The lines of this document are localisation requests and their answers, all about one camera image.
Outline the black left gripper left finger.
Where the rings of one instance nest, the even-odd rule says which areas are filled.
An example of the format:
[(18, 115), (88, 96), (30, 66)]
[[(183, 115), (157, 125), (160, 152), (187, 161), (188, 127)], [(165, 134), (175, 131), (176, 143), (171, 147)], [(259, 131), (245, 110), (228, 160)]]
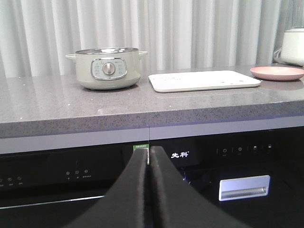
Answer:
[(128, 164), (105, 196), (68, 228), (145, 227), (145, 156), (133, 152)]

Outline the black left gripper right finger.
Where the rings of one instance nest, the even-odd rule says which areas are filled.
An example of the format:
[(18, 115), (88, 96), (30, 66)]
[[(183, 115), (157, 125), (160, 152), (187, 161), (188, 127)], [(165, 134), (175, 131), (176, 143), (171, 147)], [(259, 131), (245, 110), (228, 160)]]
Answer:
[(150, 190), (156, 228), (246, 228), (195, 191), (161, 146), (150, 148)]

